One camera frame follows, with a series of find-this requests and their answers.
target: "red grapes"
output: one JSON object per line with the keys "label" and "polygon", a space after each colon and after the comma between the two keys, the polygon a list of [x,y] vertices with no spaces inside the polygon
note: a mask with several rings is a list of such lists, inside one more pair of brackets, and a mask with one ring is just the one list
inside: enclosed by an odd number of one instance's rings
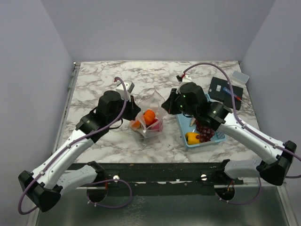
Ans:
{"label": "red grapes", "polygon": [[197,126],[197,131],[200,133],[197,139],[199,139],[201,143],[210,141],[215,135],[214,130],[207,126],[202,126],[198,121],[195,123]]}

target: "clear plastic bag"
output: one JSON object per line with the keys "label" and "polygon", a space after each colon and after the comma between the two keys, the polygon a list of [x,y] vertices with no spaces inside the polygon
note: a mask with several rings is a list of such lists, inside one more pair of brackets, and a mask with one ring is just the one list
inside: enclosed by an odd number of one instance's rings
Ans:
{"label": "clear plastic bag", "polygon": [[[161,107],[165,99],[155,91],[148,99],[143,100],[139,107],[141,111],[137,114],[135,121],[130,121],[129,127],[136,134],[138,134],[141,140],[144,138],[155,137],[162,133],[163,130],[163,117],[165,115],[165,110]],[[155,119],[150,124],[149,121],[146,122],[145,113],[149,113],[151,110],[155,113]]]}

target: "blue basket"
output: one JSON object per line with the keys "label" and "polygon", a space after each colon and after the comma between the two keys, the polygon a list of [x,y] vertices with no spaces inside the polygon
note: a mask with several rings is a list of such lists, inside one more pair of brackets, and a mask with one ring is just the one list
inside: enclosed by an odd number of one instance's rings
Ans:
{"label": "blue basket", "polygon": [[[208,94],[205,94],[205,95],[206,95],[207,99],[209,101],[211,101],[209,95]],[[223,134],[219,131],[216,131],[215,135],[211,138],[211,141],[196,144],[196,145],[188,145],[186,138],[185,138],[185,134],[188,132],[192,132],[193,130],[194,130],[194,132],[197,132],[197,130],[196,130],[197,126],[194,124],[192,127],[190,127],[191,118],[187,118],[183,114],[177,114],[177,120],[179,123],[179,128],[180,128],[181,136],[183,139],[183,143],[185,144],[186,149],[192,149],[192,148],[206,146],[206,145],[215,145],[215,144],[218,144],[219,142],[222,142],[227,139],[225,134]]]}

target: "screw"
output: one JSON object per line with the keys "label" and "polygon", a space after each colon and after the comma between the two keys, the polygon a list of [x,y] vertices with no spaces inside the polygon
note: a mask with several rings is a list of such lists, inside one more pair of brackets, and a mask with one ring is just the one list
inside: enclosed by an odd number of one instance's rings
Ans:
{"label": "screw", "polygon": [[201,175],[201,180],[202,181],[206,181],[207,180],[207,175],[206,174],[202,174]]}
{"label": "screw", "polygon": [[120,178],[118,175],[115,175],[115,176],[113,176],[113,179],[115,180],[115,182],[118,182],[117,180],[119,180]]}

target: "yellow bell pepper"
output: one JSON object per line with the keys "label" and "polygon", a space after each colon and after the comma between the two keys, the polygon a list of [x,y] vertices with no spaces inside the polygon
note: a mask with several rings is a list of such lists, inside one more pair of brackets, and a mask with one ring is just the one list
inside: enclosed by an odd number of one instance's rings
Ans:
{"label": "yellow bell pepper", "polygon": [[196,145],[201,143],[199,140],[200,135],[198,133],[192,133],[192,132],[186,133],[185,138],[188,145]]}

